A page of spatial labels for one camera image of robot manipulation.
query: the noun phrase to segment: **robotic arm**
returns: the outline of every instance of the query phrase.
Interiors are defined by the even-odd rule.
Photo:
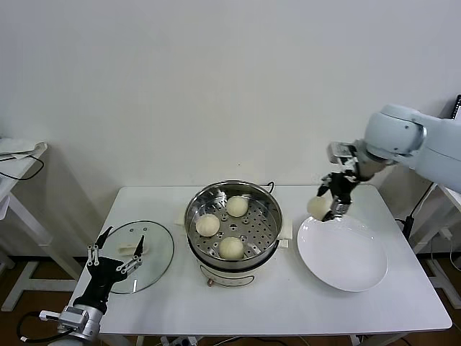
[[[461,122],[411,108],[385,106],[371,116],[364,139],[330,143],[328,157],[339,165],[340,172],[326,175],[318,189],[317,196],[330,190],[333,197],[323,221],[347,213],[352,190],[391,164],[403,164],[422,177],[461,192]]]
[[[100,257],[99,252],[104,246],[112,227],[109,227],[101,236],[98,237],[94,245],[88,246],[88,269],[91,279],[82,296],[78,297],[71,305],[68,305],[59,314],[52,311],[41,311],[39,314],[32,312],[26,314],[17,327],[17,336],[26,343],[52,342],[52,346],[80,346],[92,343],[99,334],[99,323],[107,311],[106,302],[112,286],[119,281],[123,281],[129,274],[138,269],[143,260],[144,236],[141,237],[139,244],[132,258],[124,263],[116,259]],[[21,333],[21,324],[24,318],[37,316],[42,321],[57,321],[58,334],[41,340],[31,340]]]

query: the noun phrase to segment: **wooden floor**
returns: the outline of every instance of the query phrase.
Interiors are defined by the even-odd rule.
[[[9,291],[12,289],[16,279],[19,277],[25,262],[17,263],[12,270],[7,270],[0,277],[0,302],[3,303]],[[422,262],[424,269],[430,274],[427,266]],[[448,259],[440,260],[441,266],[450,277],[458,292],[461,294],[461,272],[456,271]],[[42,262],[35,271],[34,278],[69,278],[62,269],[53,262]],[[461,327],[461,310],[454,310],[449,304],[447,297],[437,290],[443,304],[447,308],[454,323]],[[13,312],[0,312],[0,345],[19,346],[25,345],[16,337],[16,325],[18,320],[28,311],[51,310],[61,311],[68,303],[70,293],[56,292],[25,292]],[[54,322],[41,322],[38,320],[27,320],[23,326],[23,332],[28,337],[46,337],[55,334],[56,324]],[[212,346],[217,342],[228,339],[227,337],[206,337],[200,340],[200,346]],[[226,343],[231,346],[302,346],[306,345],[299,337],[263,337],[262,340],[255,338],[242,338],[234,342]],[[349,337],[305,337],[310,346],[349,346]],[[424,332],[408,335],[405,342],[398,340],[392,346],[461,346],[461,332],[455,327],[442,332]],[[160,342],[159,337],[146,337],[145,346],[156,346]],[[105,345],[103,342],[95,342],[94,345]]]

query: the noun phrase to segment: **pot handle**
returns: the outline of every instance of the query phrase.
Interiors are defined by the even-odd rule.
[[[186,229],[184,227],[184,215],[186,213],[186,207],[181,207],[181,211],[178,213],[178,216],[176,217],[176,220],[174,221],[175,225],[181,226],[181,230],[184,232],[184,234],[187,235]]]
[[[288,240],[293,239],[293,221],[288,218],[284,218],[282,229],[280,230],[277,239],[280,240],[279,245],[281,247],[288,248]]]

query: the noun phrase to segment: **glass lid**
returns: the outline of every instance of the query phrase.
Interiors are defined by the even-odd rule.
[[[108,237],[102,249],[102,256],[122,262],[130,261],[141,236],[143,243],[143,264],[124,281],[112,286],[113,293],[134,293],[153,285],[166,272],[173,259],[174,243],[170,232],[153,221],[127,223]]]

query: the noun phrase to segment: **stainless steel steamer basket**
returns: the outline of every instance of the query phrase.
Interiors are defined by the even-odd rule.
[[[230,216],[225,209],[233,196],[249,199],[249,209],[240,218]],[[200,236],[195,228],[197,219],[206,213],[220,220],[219,231],[211,237]],[[244,272],[262,265],[274,254],[282,229],[282,211],[272,195],[260,186],[227,180],[208,185],[192,198],[184,215],[184,226],[191,250],[199,260],[223,272]],[[243,242],[243,259],[220,258],[219,243],[228,236]]]

